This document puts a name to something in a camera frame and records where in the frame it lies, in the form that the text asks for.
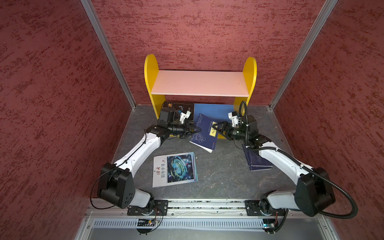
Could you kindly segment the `navy book set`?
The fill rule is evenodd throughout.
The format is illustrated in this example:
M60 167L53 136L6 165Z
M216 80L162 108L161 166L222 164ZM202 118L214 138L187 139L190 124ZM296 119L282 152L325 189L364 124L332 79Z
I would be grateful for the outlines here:
M248 167L251 172L254 171L262 171L262 170L270 170L273 167L273 164L268 160L262 158L258 154L253 151L250 151L246 148L245 145L242 145L243 151L245 153L245 157L247 160Z

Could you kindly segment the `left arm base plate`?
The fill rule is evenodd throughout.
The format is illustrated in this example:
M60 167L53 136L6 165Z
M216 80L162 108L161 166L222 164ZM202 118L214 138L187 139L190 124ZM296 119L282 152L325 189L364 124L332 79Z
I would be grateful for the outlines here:
M137 206L129 206L127 215L128 216L166 216L168 211L169 201L168 200L152 200L144 208Z

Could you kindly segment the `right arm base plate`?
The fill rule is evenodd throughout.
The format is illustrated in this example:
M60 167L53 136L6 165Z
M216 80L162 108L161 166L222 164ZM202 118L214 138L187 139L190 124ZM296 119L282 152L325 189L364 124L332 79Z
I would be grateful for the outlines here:
M266 200L246 200L245 210L249 217L283 217L284 209L273 209Z

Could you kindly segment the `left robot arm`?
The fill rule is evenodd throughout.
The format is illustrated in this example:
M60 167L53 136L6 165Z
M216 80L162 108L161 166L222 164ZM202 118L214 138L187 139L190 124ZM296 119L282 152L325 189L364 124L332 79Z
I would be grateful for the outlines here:
M97 197L113 207L125 209L132 206L141 209L145 215L151 214L155 208L155 198L147 191L136 189L134 177L138 169L170 136L182 139L200 131L201 128L190 123L150 126L144 130L142 139L126 155L113 164L103 165L91 194L97 188Z

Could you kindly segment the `black Murphy's law book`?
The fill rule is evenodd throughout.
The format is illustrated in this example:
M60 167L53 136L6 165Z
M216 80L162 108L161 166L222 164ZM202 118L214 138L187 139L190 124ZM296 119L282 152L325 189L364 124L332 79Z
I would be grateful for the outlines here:
M176 109L178 111L181 111L184 114L186 114L187 111L189 111L191 114L188 117L188 120L193 121L193 119L194 119L195 104L192 102L164 101L162 107L163 108L165 108L165 107L173 108L173 109Z

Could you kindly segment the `navy book with dragon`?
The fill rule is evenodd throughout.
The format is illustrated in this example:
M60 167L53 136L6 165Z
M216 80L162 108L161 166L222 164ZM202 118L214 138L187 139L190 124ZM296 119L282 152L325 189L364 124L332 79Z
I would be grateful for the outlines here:
M201 131L192 135L190 143L212 153L216 148L219 135L217 130L213 128L215 124L218 122L204 114L199 114L195 126Z

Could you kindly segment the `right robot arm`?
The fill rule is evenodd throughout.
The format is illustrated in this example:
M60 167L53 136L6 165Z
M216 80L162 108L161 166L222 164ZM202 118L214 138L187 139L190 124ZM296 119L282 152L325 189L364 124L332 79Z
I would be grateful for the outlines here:
M260 135L258 129L251 132L249 144L244 149L255 153L258 158L268 160L296 185L294 191L272 190L264 194L259 203L264 215L269 216L278 209L288 209L313 217L335 203L333 187L325 181L329 176L324 169L314 170L319 177L311 174L304 169L312 170L311 166L292 160L289 154L281 151L269 138Z

